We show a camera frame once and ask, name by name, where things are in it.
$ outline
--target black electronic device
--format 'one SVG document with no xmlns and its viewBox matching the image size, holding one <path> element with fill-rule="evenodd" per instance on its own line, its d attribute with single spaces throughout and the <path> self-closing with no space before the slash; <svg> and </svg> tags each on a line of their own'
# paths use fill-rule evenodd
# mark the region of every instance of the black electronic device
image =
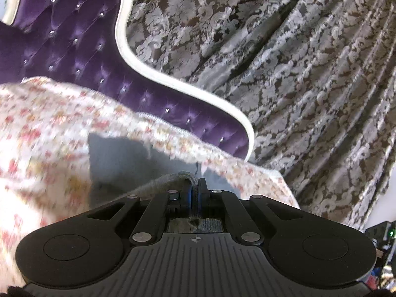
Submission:
<svg viewBox="0 0 396 297">
<path fill-rule="evenodd" d="M 167 232 L 175 218 L 221 233 Z M 361 297 L 376 261 L 363 233 L 261 195 L 182 189 L 128 195 L 38 229 L 16 250 L 35 297 Z"/>
</svg>

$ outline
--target bedding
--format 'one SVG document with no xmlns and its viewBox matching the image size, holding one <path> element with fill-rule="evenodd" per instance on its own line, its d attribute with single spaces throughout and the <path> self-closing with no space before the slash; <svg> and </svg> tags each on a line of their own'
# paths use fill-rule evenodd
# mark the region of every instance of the bedding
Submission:
<svg viewBox="0 0 396 297">
<path fill-rule="evenodd" d="M 245 163 L 193 134 L 115 100 L 46 77 L 0 85 L 0 292 L 22 286 L 18 242 L 89 208 L 88 135 L 127 138 L 210 169 L 241 198 L 264 194 L 298 207 L 280 173 Z"/>
<path fill-rule="evenodd" d="M 141 61 L 220 96 L 302 209 L 362 228 L 395 162 L 396 0 L 134 0 Z"/>
</svg>

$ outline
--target gray cloth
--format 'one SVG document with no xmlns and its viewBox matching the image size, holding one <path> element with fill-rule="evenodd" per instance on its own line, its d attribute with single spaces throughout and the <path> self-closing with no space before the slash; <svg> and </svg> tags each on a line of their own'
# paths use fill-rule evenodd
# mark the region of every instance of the gray cloth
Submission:
<svg viewBox="0 0 396 297">
<path fill-rule="evenodd" d="M 90 191 L 90 207 L 97 207 L 115 200 L 126 193 L 137 194 L 143 199 L 156 193 L 182 188 L 189 179 L 193 186 L 205 177 L 209 189 L 234 192 L 227 180 L 207 169 L 201 173 L 201 165 L 171 160 L 151 146 L 127 138 L 103 138 L 88 136 L 90 173 L 93 183 Z"/>
<path fill-rule="evenodd" d="M 134 0 L 127 35 L 240 108 L 302 209 L 363 227 L 395 161 L 395 0 Z"/>
</svg>

